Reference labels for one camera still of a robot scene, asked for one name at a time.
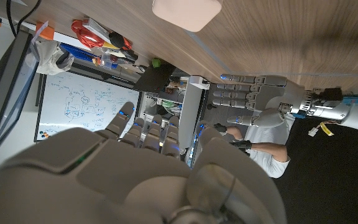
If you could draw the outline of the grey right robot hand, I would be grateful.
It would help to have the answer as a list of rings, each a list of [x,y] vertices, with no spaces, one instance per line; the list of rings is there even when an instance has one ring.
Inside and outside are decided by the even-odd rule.
[[[286,223],[274,181],[200,122],[196,164],[180,160],[178,120],[141,138],[124,104],[105,129],[72,128],[0,165],[0,223]]]

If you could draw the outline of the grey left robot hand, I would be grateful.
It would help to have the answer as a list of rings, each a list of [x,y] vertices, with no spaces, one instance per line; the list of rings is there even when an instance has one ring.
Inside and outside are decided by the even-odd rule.
[[[218,84],[213,93],[214,106],[247,109],[256,114],[235,116],[228,123],[274,128],[284,123],[287,114],[305,116],[311,107],[311,92],[278,75],[240,76],[222,74],[233,84]]]

